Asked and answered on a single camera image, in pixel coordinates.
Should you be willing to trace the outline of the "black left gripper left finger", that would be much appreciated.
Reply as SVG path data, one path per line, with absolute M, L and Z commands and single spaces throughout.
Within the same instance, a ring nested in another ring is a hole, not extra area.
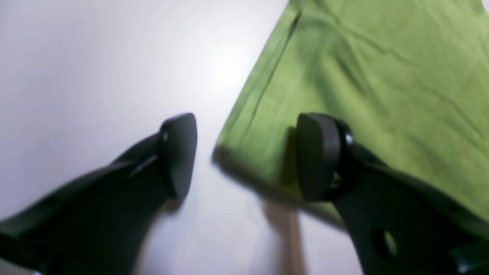
M 130 275 L 161 207 L 188 195 L 193 113 L 164 121 L 112 163 L 1 221 L 1 258 L 44 275 Z

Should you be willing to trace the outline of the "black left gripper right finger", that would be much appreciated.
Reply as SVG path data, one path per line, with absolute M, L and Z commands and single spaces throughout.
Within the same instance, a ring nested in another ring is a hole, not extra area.
M 429 184 L 386 165 L 347 123 L 301 113 L 302 198 L 331 202 L 365 275 L 487 275 L 488 223 Z

